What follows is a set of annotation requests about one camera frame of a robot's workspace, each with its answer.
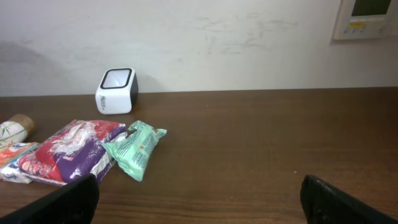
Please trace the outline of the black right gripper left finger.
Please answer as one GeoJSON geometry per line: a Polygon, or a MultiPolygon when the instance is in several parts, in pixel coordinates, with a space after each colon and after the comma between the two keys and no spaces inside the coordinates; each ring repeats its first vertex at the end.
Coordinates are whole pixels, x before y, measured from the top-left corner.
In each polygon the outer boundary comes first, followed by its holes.
{"type": "Polygon", "coordinates": [[[1,223],[91,223],[99,196],[96,177],[87,174],[1,217],[1,223]]]}

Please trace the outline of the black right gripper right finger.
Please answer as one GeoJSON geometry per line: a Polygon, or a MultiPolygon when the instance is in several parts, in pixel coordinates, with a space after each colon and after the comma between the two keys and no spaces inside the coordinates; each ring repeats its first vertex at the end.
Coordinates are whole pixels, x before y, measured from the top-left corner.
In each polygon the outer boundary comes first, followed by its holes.
{"type": "Polygon", "coordinates": [[[300,202],[308,224],[397,224],[397,220],[314,175],[305,176],[300,202]]]}

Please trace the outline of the red purple floral pack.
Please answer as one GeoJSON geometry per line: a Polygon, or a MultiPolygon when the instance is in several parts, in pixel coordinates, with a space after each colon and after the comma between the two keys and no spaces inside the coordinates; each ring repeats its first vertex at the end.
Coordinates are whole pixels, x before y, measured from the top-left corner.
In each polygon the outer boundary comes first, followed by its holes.
{"type": "Polygon", "coordinates": [[[17,160],[33,181],[63,186],[86,174],[101,182],[116,161],[103,147],[127,136],[126,125],[103,120],[73,120],[17,160]]]}

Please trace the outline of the teal tissue packet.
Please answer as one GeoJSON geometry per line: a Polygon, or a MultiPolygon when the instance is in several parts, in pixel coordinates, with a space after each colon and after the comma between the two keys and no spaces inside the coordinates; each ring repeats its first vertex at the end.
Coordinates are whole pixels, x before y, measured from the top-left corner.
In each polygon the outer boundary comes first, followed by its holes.
{"type": "Polygon", "coordinates": [[[17,161],[20,157],[22,157],[24,153],[10,156],[1,154],[1,180],[20,183],[20,184],[29,184],[32,180],[26,177],[21,171],[17,164],[17,161]]]}

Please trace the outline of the mint green wipes packet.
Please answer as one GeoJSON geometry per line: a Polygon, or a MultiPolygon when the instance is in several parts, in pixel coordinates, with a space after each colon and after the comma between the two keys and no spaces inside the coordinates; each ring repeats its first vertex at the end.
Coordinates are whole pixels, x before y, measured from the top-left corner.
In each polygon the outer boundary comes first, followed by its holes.
{"type": "Polygon", "coordinates": [[[122,141],[103,143],[103,147],[126,174],[141,182],[150,156],[167,130],[156,129],[143,121],[135,121],[128,130],[133,133],[122,141]]]}

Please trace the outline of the white tube with brown cap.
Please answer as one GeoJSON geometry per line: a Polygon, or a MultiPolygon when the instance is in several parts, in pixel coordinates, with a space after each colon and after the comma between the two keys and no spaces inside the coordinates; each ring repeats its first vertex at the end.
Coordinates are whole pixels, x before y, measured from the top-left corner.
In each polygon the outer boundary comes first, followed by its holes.
{"type": "Polygon", "coordinates": [[[23,114],[16,114],[9,120],[1,123],[1,149],[10,144],[23,142],[35,130],[34,121],[23,114]]]}

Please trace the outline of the white black barcode scanner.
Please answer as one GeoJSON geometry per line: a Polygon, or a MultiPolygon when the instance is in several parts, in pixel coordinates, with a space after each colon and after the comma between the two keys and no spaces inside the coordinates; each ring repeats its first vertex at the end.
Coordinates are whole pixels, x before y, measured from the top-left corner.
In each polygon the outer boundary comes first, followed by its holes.
{"type": "Polygon", "coordinates": [[[132,68],[107,70],[99,84],[95,100],[101,114],[127,114],[139,93],[136,71],[132,68]]]}

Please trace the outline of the wall thermostat panel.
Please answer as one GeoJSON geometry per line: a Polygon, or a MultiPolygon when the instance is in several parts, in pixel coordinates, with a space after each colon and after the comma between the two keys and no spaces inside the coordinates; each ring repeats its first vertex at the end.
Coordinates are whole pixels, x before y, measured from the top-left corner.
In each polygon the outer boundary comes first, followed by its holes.
{"type": "Polygon", "coordinates": [[[396,15],[397,0],[341,0],[332,39],[387,37],[396,15]]]}

